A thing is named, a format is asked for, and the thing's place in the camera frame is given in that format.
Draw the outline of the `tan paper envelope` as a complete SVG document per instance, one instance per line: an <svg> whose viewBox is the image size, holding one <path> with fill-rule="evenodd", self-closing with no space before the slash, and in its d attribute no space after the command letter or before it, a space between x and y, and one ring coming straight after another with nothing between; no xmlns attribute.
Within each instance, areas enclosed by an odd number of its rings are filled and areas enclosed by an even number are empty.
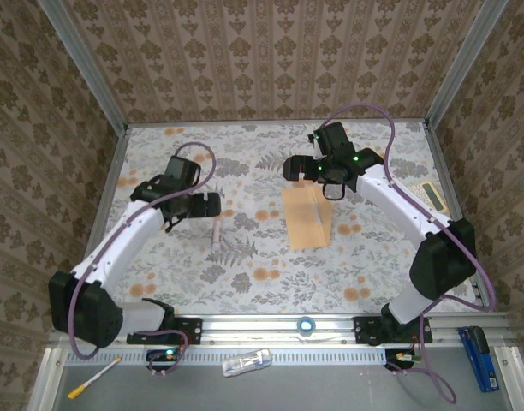
<svg viewBox="0 0 524 411"><path fill-rule="evenodd" d="M302 188L284 189L282 200L291 250L330 245L333 207L319 187L308 185ZM323 214L322 226L319 226L316 221L315 202L319 204Z"/></svg>

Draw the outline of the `yellow calculator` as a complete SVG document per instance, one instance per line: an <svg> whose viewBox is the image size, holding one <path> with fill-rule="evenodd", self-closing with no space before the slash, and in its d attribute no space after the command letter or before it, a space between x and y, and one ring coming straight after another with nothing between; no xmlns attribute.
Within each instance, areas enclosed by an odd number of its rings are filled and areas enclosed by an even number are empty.
<svg viewBox="0 0 524 411"><path fill-rule="evenodd" d="M423 200L428 206L446 216L450 216L450 211L444 198L439 193L437 187L429 181L416 182L410 184L410 191L418 198Z"/></svg>

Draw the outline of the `floral table cover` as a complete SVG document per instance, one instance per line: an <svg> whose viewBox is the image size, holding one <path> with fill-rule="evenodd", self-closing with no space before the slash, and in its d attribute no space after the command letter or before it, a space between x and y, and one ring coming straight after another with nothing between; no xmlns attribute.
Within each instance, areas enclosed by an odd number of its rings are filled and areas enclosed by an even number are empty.
<svg viewBox="0 0 524 411"><path fill-rule="evenodd" d="M282 191L283 162L310 155L308 124L132 128L107 224L123 214L134 188L164 171L174 153L202 168L222 199L221 243L214 219L160 230L137 253L111 296L143 297L179 314L376 313L409 281L416 250L370 201L336 186L328 247L291 250Z"/></svg>

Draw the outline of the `black board green light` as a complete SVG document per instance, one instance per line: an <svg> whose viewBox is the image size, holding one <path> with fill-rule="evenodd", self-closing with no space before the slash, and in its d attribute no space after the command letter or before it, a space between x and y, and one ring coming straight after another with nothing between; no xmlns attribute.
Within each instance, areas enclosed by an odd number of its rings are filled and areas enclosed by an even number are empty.
<svg viewBox="0 0 524 411"><path fill-rule="evenodd" d="M180 348L164 348L148 350L146 353L146 368L152 376L165 376L176 369L182 360Z"/></svg>

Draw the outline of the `clear plastic bag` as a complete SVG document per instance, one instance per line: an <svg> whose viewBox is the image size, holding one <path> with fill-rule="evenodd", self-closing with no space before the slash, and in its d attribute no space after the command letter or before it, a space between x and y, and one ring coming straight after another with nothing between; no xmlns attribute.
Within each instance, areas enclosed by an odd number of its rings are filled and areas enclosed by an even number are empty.
<svg viewBox="0 0 524 411"><path fill-rule="evenodd" d="M222 371L226 378L258 371L272 365L271 351L267 348L232 355L222 361Z"/></svg>

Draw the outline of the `black board coloured connectors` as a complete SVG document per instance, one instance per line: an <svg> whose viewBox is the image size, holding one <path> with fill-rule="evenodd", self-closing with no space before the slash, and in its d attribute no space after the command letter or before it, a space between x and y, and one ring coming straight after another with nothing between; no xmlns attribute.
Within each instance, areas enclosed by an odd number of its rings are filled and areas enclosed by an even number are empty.
<svg viewBox="0 0 524 411"><path fill-rule="evenodd" d="M417 355L413 349L386 349L386 362L384 367L389 371L403 371L414 367L415 364L421 362L422 357Z"/></svg>

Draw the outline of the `white pen yellow cap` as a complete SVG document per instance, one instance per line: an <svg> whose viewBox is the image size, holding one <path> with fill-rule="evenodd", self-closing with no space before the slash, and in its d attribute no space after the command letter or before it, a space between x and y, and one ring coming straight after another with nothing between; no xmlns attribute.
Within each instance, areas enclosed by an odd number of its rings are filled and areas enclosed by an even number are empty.
<svg viewBox="0 0 524 411"><path fill-rule="evenodd" d="M87 387L89 387L90 385L95 383L97 380L99 380L104 374L106 374L110 369L112 369L114 366L119 364L121 361L122 361L121 357L117 357L116 359L114 359L109 365L107 365L101 371L97 372L95 375L89 378L86 382L79 385L74 390L70 391L68 393L68 399L75 399L77 396L83 393Z"/></svg>

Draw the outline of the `grey metal shelf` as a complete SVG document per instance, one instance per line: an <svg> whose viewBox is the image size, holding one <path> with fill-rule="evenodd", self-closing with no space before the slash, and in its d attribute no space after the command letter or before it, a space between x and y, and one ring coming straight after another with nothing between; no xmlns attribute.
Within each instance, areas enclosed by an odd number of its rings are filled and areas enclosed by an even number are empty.
<svg viewBox="0 0 524 411"><path fill-rule="evenodd" d="M455 405L427 376L379 366L271 366L235 378L217 366L182 366L166 377L117 366L68 398L94 373L92 366L65 368L51 411L512 411L503 391L483 394L470 372L446 368Z"/></svg>

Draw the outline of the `aluminium shelf side beam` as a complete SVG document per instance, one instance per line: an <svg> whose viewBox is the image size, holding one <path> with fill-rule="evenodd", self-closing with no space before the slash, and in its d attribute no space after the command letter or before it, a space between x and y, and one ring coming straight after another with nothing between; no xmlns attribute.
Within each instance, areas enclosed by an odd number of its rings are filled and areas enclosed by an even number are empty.
<svg viewBox="0 0 524 411"><path fill-rule="evenodd" d="M502 386L509 401L510 411L524 411L524 396L519 386L517 362L512 348L502 346L495 347L493 350L501 374Z"/></svg>
<svg viewBox="0 0 524 411"><path fill-rule="evenodd" d="M27 405L27 411L51 411L67 359L66 348L47 348Z"/></svg>

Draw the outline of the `aluminium table side rail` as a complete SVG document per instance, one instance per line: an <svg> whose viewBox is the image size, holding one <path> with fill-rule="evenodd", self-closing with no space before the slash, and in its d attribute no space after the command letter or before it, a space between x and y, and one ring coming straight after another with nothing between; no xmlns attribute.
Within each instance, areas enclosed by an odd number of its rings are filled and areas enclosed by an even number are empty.
<svg viewBox="0 0 524 411"><path fill-rule="evenodd" d="M438 173L438 178L443 189L444 199L450 211L450 216L454 220L460 219L464 217L464 215L461 211L456 191L450 177L450 172L438 142L436 131L429 122L424 123L424 130L434 165ZM477 289L479 290L479 300L481 301L481 305L474 305L474 309L485 313L492 312L496 308L497 297L491 279L480 261L477 259L476 252L470 253L468 259L475 267L475 274L473 275L474 280L472 283L477 286Z"/></svg>
<svg viewBox="0 0 524 411"><path fill-rule="evenodd" d="M100 197L98 210L86 246L86 251L84 254L85 258L91 254L91 252L104 238L105 227L110 215L112 200L115 195L117 183L128 148L129 137L130 127L126 126L117 140L116 149L110 162L110 168L104 183L104 189Z"/></svg>

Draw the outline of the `thin aluminium wall-side rail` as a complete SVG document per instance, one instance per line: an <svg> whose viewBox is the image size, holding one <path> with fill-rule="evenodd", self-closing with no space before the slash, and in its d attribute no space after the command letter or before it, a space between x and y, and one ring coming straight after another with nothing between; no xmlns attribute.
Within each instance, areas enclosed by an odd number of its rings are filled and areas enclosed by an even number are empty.
<svg viewBox="0 0 524 411"><path fill-rule="evenodd" d="M355 123L383 123L389 122L385 118L360 118L360 119L335 119L340 122L355 122ZM237 120L237 121L213 121L213 122L149 122L149 123L130 123L129 128L171 128L171 127L213 127L213 126L235 126L235 125L281 125L281 124L308 124L311 126L320 126L324 121L307 120L307 119L288 119L288 120ZM426 124L424 118L396 118L395 124L399 123L423 123Z"/></svg>

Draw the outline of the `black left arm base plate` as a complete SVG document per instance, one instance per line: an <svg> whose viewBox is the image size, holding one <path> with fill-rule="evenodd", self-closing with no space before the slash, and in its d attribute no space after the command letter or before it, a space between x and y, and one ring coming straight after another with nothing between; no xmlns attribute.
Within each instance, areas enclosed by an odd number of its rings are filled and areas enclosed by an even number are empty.
<svg viewBox="0 0 524 411"><path fill-rule="evenodd" d="M133 345L199 345L203 331L201 318L174 317L166 319L155 331L129 333L127 344Z"/></svg>

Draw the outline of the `long aluminium base rail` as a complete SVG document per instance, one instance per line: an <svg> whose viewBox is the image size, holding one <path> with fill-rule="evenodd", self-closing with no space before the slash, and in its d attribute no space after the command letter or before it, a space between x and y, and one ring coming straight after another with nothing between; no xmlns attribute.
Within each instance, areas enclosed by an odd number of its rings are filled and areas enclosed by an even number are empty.
<svg viewBox="0 0 524 411"><path fill-rule="evenodd" d="M376 314L314 314L316 329L309 337L301 336L296 323L301 315L173 315L174 317L201 318L203 331L199 345L253 346L268 342L271 345L292 345L300 343L320 344L358 344L355 341L354 317L379 316ZM460 342L459 330L464 326L476 325L483 329L491 346L511 346L514 333L506 316L501 313L429 313L425 316L432 330L433 341L437 345L455 345ZM75 332L78 346L86 347L89 343L100 348L107 348L118 343L127 343L129 333L136 331L155 331L159 328L153 319L138 309L129 309L123 314L119 324L115 319L102 321L101 333L83 337L82 330Z"/></svg>

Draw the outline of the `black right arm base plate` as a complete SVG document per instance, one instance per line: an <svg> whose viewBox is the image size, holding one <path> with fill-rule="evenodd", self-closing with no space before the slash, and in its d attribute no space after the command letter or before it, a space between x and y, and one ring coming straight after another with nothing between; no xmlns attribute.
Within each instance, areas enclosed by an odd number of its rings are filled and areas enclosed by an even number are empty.
<svg viewBox="0 0 524 411"><path fill-rule="evenodd" d="M358 344L378 346L388 343L410 344L424 339L425 343L433 341L432 330L427 319L414 319L402 325L393 318L383 316L358 316L353 318L355 341Z"/></svg>

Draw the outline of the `aluminium frame post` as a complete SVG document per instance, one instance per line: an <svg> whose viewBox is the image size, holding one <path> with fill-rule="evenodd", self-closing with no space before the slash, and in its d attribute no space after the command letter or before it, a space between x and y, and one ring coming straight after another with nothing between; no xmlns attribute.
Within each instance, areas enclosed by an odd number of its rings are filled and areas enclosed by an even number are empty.
<svg viewBox="0 0 524 411"><path fill-rule="evenodd" d="M119 137L127 130L128 121L114 98L108 82L98 68L95 56L88 50L86 41L81 37L78 26L67 11L63 0L39 0L66 51L73 59L77 69L105 114L111 127Z"/></svg>
<svg viewBox="0 0 524 411"><path fill-rule="evenodd" d="M426 114L425 119L428 126L436 128L443 119L508 2L509 0L483 0L480 10Z"/></svg>

